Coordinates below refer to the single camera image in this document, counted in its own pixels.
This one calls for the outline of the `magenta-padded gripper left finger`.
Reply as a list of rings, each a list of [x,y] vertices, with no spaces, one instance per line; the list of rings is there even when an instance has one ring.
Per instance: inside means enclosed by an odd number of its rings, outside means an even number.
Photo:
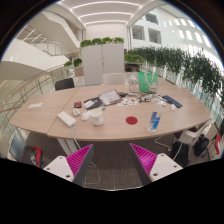
[[[44,170],[81,186],[94,155],[94,146],[87,145],[72,154],[58,156]]]

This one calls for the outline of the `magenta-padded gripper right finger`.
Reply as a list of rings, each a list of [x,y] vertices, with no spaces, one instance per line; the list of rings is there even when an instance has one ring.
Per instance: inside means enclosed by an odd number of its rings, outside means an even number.
[[[182,169],[164,153],[155,154],[148,149],[131,143],[130,157],[135,164],[143,186]]]

